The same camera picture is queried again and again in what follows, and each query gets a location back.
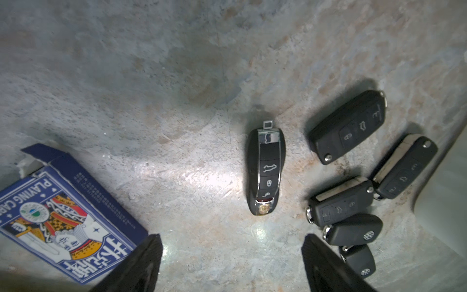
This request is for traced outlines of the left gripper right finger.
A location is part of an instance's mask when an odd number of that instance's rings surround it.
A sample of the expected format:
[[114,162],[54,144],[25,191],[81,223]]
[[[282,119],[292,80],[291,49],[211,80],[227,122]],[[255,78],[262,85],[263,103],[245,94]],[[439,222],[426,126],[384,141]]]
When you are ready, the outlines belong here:
[[375,292],[319,237],[307,234],[302,245],[306,277],[312,292]]

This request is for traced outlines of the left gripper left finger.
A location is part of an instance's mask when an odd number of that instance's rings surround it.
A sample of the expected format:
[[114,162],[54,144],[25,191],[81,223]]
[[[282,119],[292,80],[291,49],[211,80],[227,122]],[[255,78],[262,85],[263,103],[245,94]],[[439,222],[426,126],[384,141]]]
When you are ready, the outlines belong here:
[[163,255],[159,234],[150,234],[124,261],[91,290],[93,292],[153,292]]

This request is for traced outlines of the white storage box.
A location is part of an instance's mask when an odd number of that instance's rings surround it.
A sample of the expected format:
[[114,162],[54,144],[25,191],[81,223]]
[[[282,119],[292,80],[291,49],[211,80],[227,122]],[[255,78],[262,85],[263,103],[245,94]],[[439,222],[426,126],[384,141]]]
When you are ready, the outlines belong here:
[[458,255],[467,256],[467,131],[463,130],[414,206],[417,222]]

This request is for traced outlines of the black chrome Porsche key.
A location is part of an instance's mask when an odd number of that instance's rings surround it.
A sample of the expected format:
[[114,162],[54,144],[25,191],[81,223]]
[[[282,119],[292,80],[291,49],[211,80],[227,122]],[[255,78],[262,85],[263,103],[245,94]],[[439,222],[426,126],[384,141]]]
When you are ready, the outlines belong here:
[[255,216],[268,215],[277,206],[286,149],[283,131],[272,120],[264,121],[248,136],[248,206]]

